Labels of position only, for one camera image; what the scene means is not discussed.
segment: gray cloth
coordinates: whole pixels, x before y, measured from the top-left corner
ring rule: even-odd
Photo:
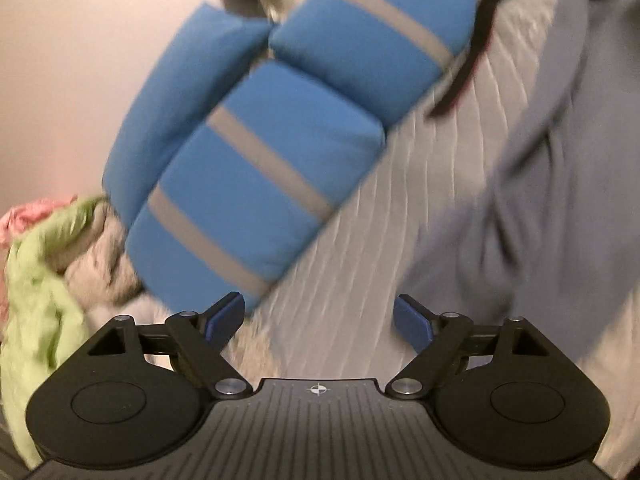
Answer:
[[[126,228],[113,207],[100,202],[94,213],[94,222],[86,230],[90,244],[65,270],[66,287],[85,310],[101,303],[122,305],[142,288],[124,252]]]
[[[87,225],[69,245],[60,247],[47,255],[49,269],[58,274],[64,274],[74,260],[83,256],[104,231],[104,221],[110,209],[111,206],[106,200],[98,202],[94,208],[91,224]]]
[[[526,316],[578,360],[640,277],[640,0],[559,0],[536,89],[479,199],[420,238],[402,293]]]

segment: textured gripper plate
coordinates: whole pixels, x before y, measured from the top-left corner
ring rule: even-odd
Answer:
[[[416,402],[373,381],[267,380],[215,406],[184,446],[145,465],[86,471],[55,462],[33,480],[606,480],[591,463],[545,472],[487,465],[453,446]]]

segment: gray fabric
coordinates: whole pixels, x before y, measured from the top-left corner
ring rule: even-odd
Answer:
[[[207,124],[218,136],[318,221],[325,222],[334,214],[333,206],[287,160],[247,129],[223,105],[218,105],[207,118]]]
[[[411,16],[386,0],[344,0],[375,16],[385,25],[411,41],[431,58],[441,69],[446,69],[453,61],[453,54],[435,34]]]
[[[640,0],[559,0],[536,91],[486,192],[431,228],[400,292],[526,316],[571,359],[640,276]]]
[[[270,284],[211,240],[172,202],[159,184],[147,201],[160,225],[227,283],[239,283],[258,298]]]
[[[556,0],[504,0],[456,110],[424,123],[425,97],[377,167],[250,321],[288,378],[391,378],[413,351],[391,327],[420,224],[475,196],[527,103]]]
[[[124,253],[126,235],[116,211],[103,200],[94,208],[91,225],[54,255],[58,264],[78,255],[65,270],[65,284],[84,309],[97,303],[123,304],[140,292],[142,282]]]

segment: pink cloth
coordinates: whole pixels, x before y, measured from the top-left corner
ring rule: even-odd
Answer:
[[[12,207],[0,218],[0,247],[9,247],[16,235],[47,219],[56,209],[68,206],[76,198],[77,196],[66,200],[44,198]]]

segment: crosshair marking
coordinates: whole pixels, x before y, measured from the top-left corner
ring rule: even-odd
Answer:
[[[327,388],[326,386],[324,386],[323,384],[314,384],[311,388],[309,388],[309,391],[312,394],[317,395],[318,397],[321,396],[322,394],[326,393],[329,391],[330,388]]]

